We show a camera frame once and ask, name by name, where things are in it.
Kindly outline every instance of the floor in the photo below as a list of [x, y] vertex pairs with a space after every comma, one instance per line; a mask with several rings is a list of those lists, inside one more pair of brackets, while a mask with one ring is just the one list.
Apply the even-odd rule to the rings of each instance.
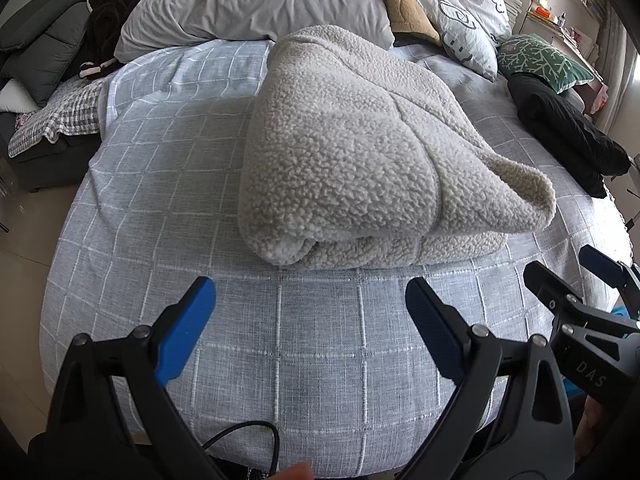
[[26, 448], [46, 424], [50, 395], [40, 367], [42, 298], [58, 235], [78, 186], [29, 193], [5, 164], [0, 176], [13, 193], [0, 196], [0, 418]]

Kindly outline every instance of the green pillow with branch pattern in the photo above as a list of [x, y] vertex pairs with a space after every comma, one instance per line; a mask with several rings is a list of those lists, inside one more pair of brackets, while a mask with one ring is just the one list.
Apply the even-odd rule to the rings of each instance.
[[511, 36], [498, 49], [498, 70], [529, 73], [546, 81], [557, 93], [593, 80], [593, 73], [535, 34]]

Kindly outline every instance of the screw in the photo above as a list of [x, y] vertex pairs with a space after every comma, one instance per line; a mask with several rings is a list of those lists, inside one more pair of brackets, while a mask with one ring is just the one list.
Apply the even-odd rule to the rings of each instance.
[[487, 337], [489, 335], [489, 329], [484, 325], [475, 324], [471, 327], [471, 332], [478, 337]]
[[72, 340], [71, 344], [74, 346], [82, 346], [89, 341], [89, 336], [85, 333], [77, 334]]
[[534, 334], [531, 336], [531, 340], [535, 346], [546, 346], [546, 338], [540, 334]]
[[151, 327], [147, 325], [140, 325], [133, 329], [133, 337], [136, 339], [144, 339], [151, 334]]

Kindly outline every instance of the cable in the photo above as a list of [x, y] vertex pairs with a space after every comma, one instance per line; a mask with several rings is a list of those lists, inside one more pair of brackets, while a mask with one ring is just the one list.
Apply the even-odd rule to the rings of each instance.
[[228, 428], [226, 428], [226, 430], [220, 431], [220, 433], [212, 436], [209, 440], [202, 444], [202, 449], [209, 449], [209, 447], [213, 446], [222, 437], [227, 436], [229, 433], [233, 433], [235, 430], [240, 430], [249, 426], [264, 426], [265, 428], [269, 428], [273, 432], [273, 455], [271, 456], [271, 467], [269, 468], [269, 476], [275, 475], [276, 469], [278, 468], [278, 459], [280, 458], [280, 433], [278, 432], [278, 428], [276, 428], [273, 424], [267, 422], [266, 420], [249, 420], [247, 422], [240, 422], [239, 424], [229, 426]]

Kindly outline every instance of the curtain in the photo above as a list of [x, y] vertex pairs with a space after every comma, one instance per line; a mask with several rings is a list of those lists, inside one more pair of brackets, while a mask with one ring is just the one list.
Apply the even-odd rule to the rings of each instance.
[[616, 12], [607, 2], [607, 17], [598, 34], [600, 55], [595, 69], [609, 86], [609, 99], [595, 116], [595, 125], [604, 134], [609, 129], [620, 109], [622, 97], [636, 68], [638, 53], [620, 22]]

